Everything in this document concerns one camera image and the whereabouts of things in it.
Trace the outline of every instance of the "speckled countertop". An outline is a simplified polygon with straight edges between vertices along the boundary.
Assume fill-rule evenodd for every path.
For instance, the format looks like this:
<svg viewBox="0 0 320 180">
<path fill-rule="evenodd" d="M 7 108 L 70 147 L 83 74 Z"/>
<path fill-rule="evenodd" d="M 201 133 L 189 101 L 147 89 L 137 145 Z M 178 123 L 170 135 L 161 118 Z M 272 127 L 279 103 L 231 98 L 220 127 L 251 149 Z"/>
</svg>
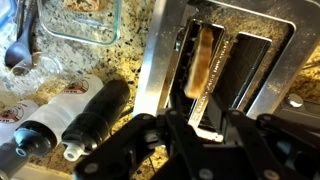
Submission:
<svg viewBox="0 0 320 180">
<path fill-rule="evenodd" d="M 104 82 L 110 79 L 125 78 L 130 86 L 132 97 L 126 109 L 133 106 L 136 85 L 143 58 L 148 25 L 150 22 L 153 4 L 155 0 L 123 0 L 121 18 L 121 38 L 117 43 L 108 48 L 84 44 L 80 42 L 56 38 L 49 35 L 36 20 L 35 31 L 32 39 L 32 50 L 50 52 L 59 59 L 66 72 L 75 75 L 93 73 Z M 0 45 L 0 57 L 3 58 L 6 47 Z M 320 44 L 308 61 L 308 63 L 320 62 Z M 39 105 L 47 101 L 63 88 L 61 86 L 44 86 L 37 92 L 26 96 L 15 96 L 16 99 L 33 99 Z M 320 102 L 320 68 L 302 71 L 292 85 L 290 92 L 295 92 L 303 98 Z M 11 102 L 1 98 L 0 110 Z M 113 128 L 120 129 L 123 124 L 131 119 L 130 116 L 122 118 Z M 71 178 L 71 172 L 77 162 L 71 163 L 63 158 L 64 148 L 59 145 L 50 154 L 44 157 L 30 159 L 33 166 L 42 166 L 46 170 L 64 172 L 65 176 Z M 165 151 L 157 149 L 152 157 L 152 163 L 157 170 L 166 161 Z M 149 179 L 153 174 L 150 161 L 145 161 L 137 171 L 135 179 Z"/>
</svg>

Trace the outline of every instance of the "white cap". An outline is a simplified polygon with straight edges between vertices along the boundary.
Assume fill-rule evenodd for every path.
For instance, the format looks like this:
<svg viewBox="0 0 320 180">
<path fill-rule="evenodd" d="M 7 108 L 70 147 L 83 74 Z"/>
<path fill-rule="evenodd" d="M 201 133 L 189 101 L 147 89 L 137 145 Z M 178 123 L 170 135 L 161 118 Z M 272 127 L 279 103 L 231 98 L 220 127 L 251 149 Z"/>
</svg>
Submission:
<svg viewBox="0 0 320 180">
<path fill-rule="evenodd" d="M 83 144 L 68 144 L 67 149 L 64 151 L 63 156 L 68 161 L 76 161 L 83 154 L 84 145 Z"/>
</svg>

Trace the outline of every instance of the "spoon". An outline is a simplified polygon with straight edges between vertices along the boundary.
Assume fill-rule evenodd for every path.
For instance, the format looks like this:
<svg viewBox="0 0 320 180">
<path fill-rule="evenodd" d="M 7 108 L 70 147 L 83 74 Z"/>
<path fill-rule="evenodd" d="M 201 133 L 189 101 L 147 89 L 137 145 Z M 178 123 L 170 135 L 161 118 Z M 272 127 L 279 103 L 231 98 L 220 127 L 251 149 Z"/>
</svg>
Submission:
<svg viewBox="0 0 320 180">
<path fill-rule="evenodd" d="M 23 32 L 19 39 L 9 47 L 5 55 L 5 64 L 10 69 L 22 60 L 26 62 L 25 68 L 29 70 L 32 68 L 32 56 L 30 53 L 29 38 L 31 37 L 32 24 L 37 14 L 37 0 L 31 0 Z"/>
</svg>

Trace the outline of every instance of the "white bottle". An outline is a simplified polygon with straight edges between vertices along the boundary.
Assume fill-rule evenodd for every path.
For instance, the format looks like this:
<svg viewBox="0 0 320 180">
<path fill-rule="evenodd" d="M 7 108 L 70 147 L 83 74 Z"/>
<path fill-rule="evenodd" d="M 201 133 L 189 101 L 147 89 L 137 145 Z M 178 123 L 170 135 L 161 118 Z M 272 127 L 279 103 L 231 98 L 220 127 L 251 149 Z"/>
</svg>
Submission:
<svg viewBox="0 0 320 180">
<path fill-rule="evenodd" d="M 39 106 L 31 101 L 19 101 L 0 114 L 0 145 L 13 138 L 14 131 L 34 113 Z"/>
<path fill-rule="evenodd" d="M 17 153 L 20 156 L 49 153 L 61 142 L 64 130 L 102 86 L 97 76 L 85 75 L 41 106 L 16 130 Z"/>
</svg>

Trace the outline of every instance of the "bottle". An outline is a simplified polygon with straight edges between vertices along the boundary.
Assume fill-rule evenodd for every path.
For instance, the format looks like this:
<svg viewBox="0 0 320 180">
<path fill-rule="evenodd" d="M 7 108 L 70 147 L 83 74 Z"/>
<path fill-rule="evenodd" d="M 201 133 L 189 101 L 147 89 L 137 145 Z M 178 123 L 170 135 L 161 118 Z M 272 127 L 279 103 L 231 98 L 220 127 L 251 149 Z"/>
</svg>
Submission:
<svg viewBox="0 0 320 180">
<path fill-rule="evenodd" d="M 16 128 L 38 108 L 34 101 L 24 100 L 2 112 L 0 114 L 0 145 L 10 141 Z"/>
<path fill-rule="evenodd" d="M 95 75 L 85 75 L 33 113 L 14 133 L 20 156 L 43 156 L 61 142 L 61 135 L 102 88 Z"/>
<path fill-rule="evenodd" d="M 129 98 L 125 81 L 109 81 L 62 134 L 62 143 L 67 146 L 64 157 L 76 161 L 97 148 L 119 120 Z"/>
<path fill-rule="evenodd" d="M 16 153 L 17 143 L 13 134 L 38 108 L 34 101 L 23 100 L 0 114 L 0 179 L 9 180 L 28 162 L 27 157 Z"/>
<path fill-rule="evenodd" d="M 16 153 L 17 143 L 12 138 L 0 146 L 0 179 L 9 180 L 27 162 L 28 157 L 21 157 Z"/>
</svg>

